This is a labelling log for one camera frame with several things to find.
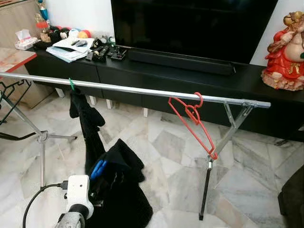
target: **green clothes peg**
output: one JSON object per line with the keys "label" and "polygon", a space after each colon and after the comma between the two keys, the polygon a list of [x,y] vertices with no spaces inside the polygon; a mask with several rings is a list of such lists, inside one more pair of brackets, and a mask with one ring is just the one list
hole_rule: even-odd
{"label": "green clothes peg", "polygon": [[72,79],[70,77],[68,79],[70,80],[70,85],[72,87],[72,90],[75,91],[75,87],[74,87],[74,83],[73,83]]}

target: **red figurine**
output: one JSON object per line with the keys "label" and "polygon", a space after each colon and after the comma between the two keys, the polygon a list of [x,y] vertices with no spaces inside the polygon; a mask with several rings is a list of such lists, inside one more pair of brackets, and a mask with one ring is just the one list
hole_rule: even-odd
{"label": "red figurine", "polygon": [[267,68],[262,72],[265,84],[275,89],[302,90],[304,88],[304,12],[284,17],[287,28],[274,36],[269,45]]}

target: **black drawer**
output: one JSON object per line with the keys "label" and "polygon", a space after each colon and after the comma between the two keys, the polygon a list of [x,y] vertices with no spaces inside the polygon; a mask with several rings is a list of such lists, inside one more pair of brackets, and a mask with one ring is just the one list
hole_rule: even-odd
{"label": "black drawer", "polygon": [[[44,77],[56,77],[72,80],[97,82],[99,83],[99,77],[95,66],[81,64],[77,62],[66,63],[56,57],[44,57],[37,56],[35,59],[29,61],[26,68],[31,75],[44,76]],[[69,86],[43,83],[44,85],[69,89]],[[84,94],[98,96],[103,98],[102,90],[88,87],[79,87]]]}
{"label": "black drawer", "polygon": [[[138,88],[143,86],[143,75],[102,66],[97,67],[97,70],[101,83]],[[140,94],[103,90],[103,95],[105,99],[142,106],[142,95]]]}

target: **television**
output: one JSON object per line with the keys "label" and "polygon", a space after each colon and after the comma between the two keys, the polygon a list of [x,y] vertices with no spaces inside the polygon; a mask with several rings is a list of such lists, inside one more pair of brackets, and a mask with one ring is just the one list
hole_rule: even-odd
{"label": "television", "polygon": [[277,0],[111,0],[116,44],[248,64]]}

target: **orange ball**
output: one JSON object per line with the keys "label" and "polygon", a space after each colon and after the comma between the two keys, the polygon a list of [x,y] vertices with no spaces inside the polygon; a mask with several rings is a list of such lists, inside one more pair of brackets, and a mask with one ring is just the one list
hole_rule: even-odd
{"label": "orange ball", "polygon": [[78,33],[78,38],[91,38],[91,33],[88,30],[82,30]]}

